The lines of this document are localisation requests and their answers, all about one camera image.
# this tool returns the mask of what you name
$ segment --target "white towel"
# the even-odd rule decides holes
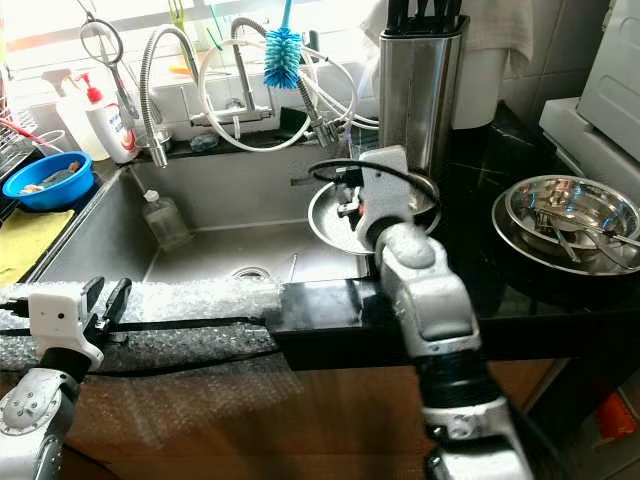
[[[376,45],[387,23],[387,3],[376,1],[360,25]],[[416,9],[417,1],[411,0],[409,12]],[[467,50],[506,48],[511,71],[516,75],[524,72],[533,57],[533,0],[463,0],[462,13],[471,17]]]

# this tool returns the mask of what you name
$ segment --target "stainless steel knife block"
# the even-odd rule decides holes
[[[469,18],[445,34],[380,35],[380,146],[403,145],[409,168],[440,181]]]

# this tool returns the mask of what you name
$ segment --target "sink drain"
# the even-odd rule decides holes
[[[260,280],[266,280],[271,278],[271,274],[264,268],[260,267],[245,267],[241,268],[232,275],[233,278],[258,278]]]

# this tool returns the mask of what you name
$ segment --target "blue bowl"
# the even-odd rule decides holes
[[[80,162],[82,165],[69,178],[40,192],[20,194],[27,185],[41,183],[55,172],[69,168],[72,162]],[[55,210],[73,203],[93,186],[92,163],[91,156],[85,152],[56,153],[18,170],[5,182],[2,193],[9,198],[20,200],[31,210]]]

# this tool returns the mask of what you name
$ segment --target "kitchen sink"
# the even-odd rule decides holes
[[[193,230],[190,243],[170,252],[159,251],[141,214],[140,189],[132,172],[121,169],[34,280],[104,275],[167,283],[233,277],[298,283],[366,276],[366,259],[326,245],[306,220],[322,183],[300,179],[332,153],[308,145],[170,159],[166,169],[136,164],[144,187],[173,198]]]

